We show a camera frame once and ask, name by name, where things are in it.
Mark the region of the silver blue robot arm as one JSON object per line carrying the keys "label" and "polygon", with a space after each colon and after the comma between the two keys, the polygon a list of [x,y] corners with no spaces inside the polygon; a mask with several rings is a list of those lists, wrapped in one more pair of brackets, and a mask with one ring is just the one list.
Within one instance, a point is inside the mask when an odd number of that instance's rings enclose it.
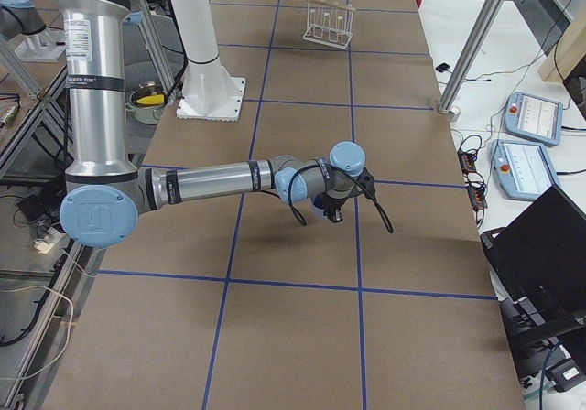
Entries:
{"label": "silver blue robot arm", "polygon": [[125,143],[123,23],[136,0],[52,0],[66,40],[74,158],[60,223],[74,240],[105,248],[124,240],[140,214],[189,200],[275,190],[287,205],[311,200],[330,221],[346,200],[374,197],[363,149],[340,142],[327,157],[293,156],[184,170],[134,166]]}

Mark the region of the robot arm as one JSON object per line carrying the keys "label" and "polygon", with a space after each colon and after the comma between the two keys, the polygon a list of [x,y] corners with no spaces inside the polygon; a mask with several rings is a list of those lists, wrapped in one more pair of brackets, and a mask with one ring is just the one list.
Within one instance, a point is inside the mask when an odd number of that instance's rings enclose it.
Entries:
{"label": "robot arm", "polygon": [[31,0],[1,0],[1,38],[34,36],[47,25]]}

